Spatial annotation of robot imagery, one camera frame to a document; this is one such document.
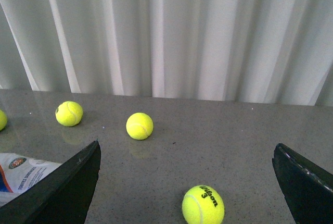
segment white plastic bag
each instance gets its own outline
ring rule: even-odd
[[[0,206],[34,186],[61,164],[0,153]]]

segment fuzzy yellow ball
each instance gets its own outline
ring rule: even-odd
[[[0,110],[0,130],[3,130],[7,125],[7,116],[6,114]]]
[[[148,138],[154,128],[152,119],[145,113],[135,113],[131,115],[126,123],[127,133],[136,140]]]
[[[77,125],[83,116],[83,109],[76,102],[67,101],[59,105],[56,110],[57,121],[66,127]]]
[[[205,185],[187,191],[182,211],[188,224],[221,224],[224,218],[222,198],[217,191]]]

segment roland garros logo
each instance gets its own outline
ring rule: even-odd
[[[14,169],[17,168],[18,166],[22,165],[27,159],[24,157],[18,157],[9,164],[8,168],[9,169]]]

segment tennis ball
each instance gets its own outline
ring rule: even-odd
[[[198,185],[185,194],[182,211],[188,224],[220,224],[224,204],[217,191],[210,186]]]
[[[127,133],[136,140],[144,140],[149,137],[154,128],[152,119],[145,113],[131,115],[126,123]]]
[[[7,116],[6,114],[0,110],[0,130],[3,130],[7,125]]]
[[[57,121],[66,127],[78,124],[83,116],[83,109],[76,102],[67,101],[59,105],[56,110]]]

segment black curved object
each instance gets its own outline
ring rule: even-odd
[[[296,223],[333,223],[332,174],[282,143],[274,150],[273,167]]]
[[[1,224],[83,224],[100,167],[92,142],[47,177],[0,208]]]

